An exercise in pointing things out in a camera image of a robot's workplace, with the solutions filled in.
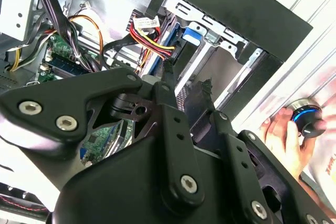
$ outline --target yellow wire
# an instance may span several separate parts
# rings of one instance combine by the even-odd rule
[[[152,44],[154,44],[155,46],[161,48],[161,49],[175,49],[175,47],[165,47],[165,46],[162,46],[162,45],[159,45],[158,43],[156,43],[155,41],[152,41],[149,37],[146,36],[146,34],[140,30],[140,29],[137,29],[137,31],[141,34],[142,37],[144,37],[146,40],[150,41]]]
[[[143,65],[145,65],[145,63],[146,63],[146,61],[147,61],[147,58],[148,58],[149,54],[150,54],[150,51],[148,50],[148,51],[146,52],[146,54],[145,54],[145,57],[143,57],[142,63],[141,63],[141,65],[140,65],[140,68],[142,68]]]
[[[17,49],[15,51],[15,61],[13,63],[12,69],[10,70],[11,72],[13,72],[17,66],[19,65],[19,61],[20,61],[20,49]]]
[[[161,59],[164,60],[164,57],[160,54],[158,54],[157,52],[154,52],[153,50],[151,50],[150,48],[148,48],[146,45],[144,45],[143,43],[141,43],[140,41],[138,41],[132,34],[130,34],[132,36],[132,38],[140,45],[143,45],[145,48],[147,48],[150,52],[154,53],[154,54],[157,54],[160,56]]]

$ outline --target motherboard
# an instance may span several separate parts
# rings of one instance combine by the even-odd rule
[[[98,56],[87,51],[90,57]],[[88,73],[82,68],[71,47],[57,34],[48,43],[46,55],[40,65],[38,82],[55,81]],[[133,121],[122,120],[113,127],[105,127],[87,136],[80,149],[83,164],[90,166],[116,153],[131,143]]]

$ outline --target black plastic panel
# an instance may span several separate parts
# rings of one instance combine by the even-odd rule
[[[276,0],[186,0],[286,61],[312,27]]]

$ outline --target finger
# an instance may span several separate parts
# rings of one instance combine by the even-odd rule
[[[260,140],[265,143],[265,140],[266,140],[266,133],[268,131],[268,128],[270,127],[271,125],[271,119],[268,118],[265,120],[264,123],[262,123],[262,125],[260,126],[259,128],[259,131],[258,131],[258,136],[260,138]]]
[[[300,150],[299,131],[296,123],[289,121],[287,123],[286,152],[296,152]]]
[[[274,117],[274,119],[272,120],[268,131],[266,132],[266,137],[265,137],[265,144],[267,146],[267,148],[269,148],[272,151],[272,143],[274,142],[274,136],[272,135],[272,132],[277,124],[277,122],[279,121],[279,119],[282,117],[283,113],[285,112],[286,109],[281,108],[278,113],[276,114],[276,116]]]
[[[301,146],[301,153],[306,160],[306,164],[308,163],[309,159],[313,155],[313,151],[315,148],[316,137],[314,138],[306,138],[303,140]]]
[[[272,148],[285,150],[287,123],[290,121],[292,114],[293,112],[290,109],[281,109],[277,114],[273,128],[269,129],[266,135],[266,142],[271,141]]]

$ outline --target orange wire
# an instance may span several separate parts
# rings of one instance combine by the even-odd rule
[[[147,58],[148,58],[148,56],[149,56],[149,53],[150,53],[150,51],[147,50],[145,56],[143,57],[142,63],[141,63],[141,65],[140,65],[140,68],[142,68],[143,65],[145,65],[145,63],[146,63],[146,61],[147,61]]]
[[[74,21],[78,18],[84,18],[84,19],[90,21],[95,26],[95,28],[97,29],[98,34],[99,34],[99,51],[100,51],[100,54],[102,54],[103,53],[103,47],[104,47],[104,40],[103,40],[103,35],[102,35],[97,23],[92,18],[90,18],[89,16],[86,16],[86,15],[78,15],[76,17],[71,18],[70,21]],[[45,31],[45,33],[50,34],[50,33],[55,32],[55,31],[56,31],[55,29],[50,29],[50,30]]]

